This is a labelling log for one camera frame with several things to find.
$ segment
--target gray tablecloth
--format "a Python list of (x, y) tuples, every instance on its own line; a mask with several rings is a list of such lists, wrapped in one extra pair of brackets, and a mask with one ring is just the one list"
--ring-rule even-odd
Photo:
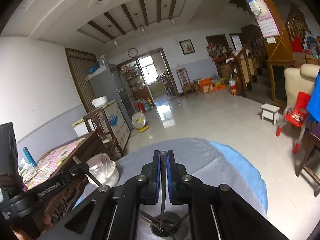
[[(223, 154), (217, 148), (204, 139), (184, 138), (163, 141), (151, 144), (130, 153), (116, 162), (120, 174), (120, 179), (117, 185), (122, 185), (129, 178), (140, 174), (142, 166), (146, 163), (152, 162), (154, 150), (173, 150), (175, 161), (185, 165), (188, 174), (199, 178), (204, 184), (218, 186), (226, 183), (230, 185), (242, 198), (244, 198), (244, 200), (246, 200), (261, 215), (266, 217), (266, 212), (263, 206), (239, 171), (225, 159)], [(152, 216), (157, 216), (161, 212), (161, 204), (159, 202), (155, 206), (141, 205), (141, 209)], [(188, 212), (188, 206), (171, 205), (167, 193), (166, 211), (176, 212), (180, 217), (182, 217)], [(188, 224), (189, 220), (186, 219), (183, 226), (188, 227)], [(150, 225), (147, 222), (143, 219), (139, 219), (137, 239), (159, 238), (151, 233)], [(190, 232), (186, 239), (191, 239)]]

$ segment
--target red child chair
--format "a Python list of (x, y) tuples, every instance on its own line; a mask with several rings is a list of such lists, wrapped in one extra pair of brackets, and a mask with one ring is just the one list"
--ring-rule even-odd
[(281, 120), (281, 124), (277, 129), (276, 132), (276, 136), (279, 136), (280, 133), (282, 132), (282, 127), (284, 125), (284, 119), (286, 119), (287, 121), (289, 121), (292, 125), (296, 126), (296, 127), (301, 127), (301, 132), (298, 138), (297, 143), (294, 145), (293, 149), (292, 149), (292, 153), (296, 154), (299, 147), (300, 147), (300, 143), (303, 137), (303, 134), (306, 130), (306, 124), (305, 121), (308, 117), (308, 111), (306, 110), (307, 105), (310, 101), (311, 96), (305, 92), (299, 92), (298, 93), (298, 97), (297, 97), (297, 102), (296, 105), (294, 107), (294, 109), (292, 109), (292, 106), (287, 106), (283, 112), (283, 117)]

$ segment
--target pendant light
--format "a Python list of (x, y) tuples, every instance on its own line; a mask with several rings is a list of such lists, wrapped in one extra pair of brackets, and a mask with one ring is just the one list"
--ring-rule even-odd
[(139, 16), (138, 16), (138, 13), (135, 13), (134, 14), (137, 18), (138, 18), (138, 21), (139, 21), (139, 23), (140, 23), (140, 30), (141, 30), (141, 32), (142, 32), (142, 35), (144, 36), (144, 35), (146, 35), (146, 33), (147, 33), (147, 30), (146, 30), (146, 28), (141, 24), (141, 22), (140, 22), (140, 19), (139, 19)]
[(176, 20), (173, 18), (171, 14), (169, 14), (169, 20), (172, 22), (172, 24), (177, 24)]
[(110, 25), (108, 25), (108, 27), (110, 28), (110, 30), (111, 30), (111, 34), (112, 34), (112, 37), (113, 37), (113, 45), (115, 46), (115, 47), (118, 47), (118, 42), (117, 42), (117, 40), (116, 40), (116, 37), (113, 35), (113, 31), (112, 31), (112, 29), (111, 29), (111, 24)]

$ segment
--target patterned tablecloth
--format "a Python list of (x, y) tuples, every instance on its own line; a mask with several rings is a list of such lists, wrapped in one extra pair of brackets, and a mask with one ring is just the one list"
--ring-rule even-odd
[(37, 166), (37, 174), (26, 183), (28, 189), (31, 189), (46, 181), (50, 175), (61, 165), (74, 149), (84, 140), (81, 138), (75, 142), (69, 143), (50, 152), (44, 159), (40, 160)]

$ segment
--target beige armchair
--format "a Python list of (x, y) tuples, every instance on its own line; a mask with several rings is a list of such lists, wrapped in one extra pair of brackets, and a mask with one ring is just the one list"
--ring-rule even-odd
[(320, 66), (303, 64), (301, 68), (286, 68), (284, 70), (285, 92), (287, 94), (287, 105), (296, 104), (299, 91), (312, 95), (315, 87), (316, 77)]

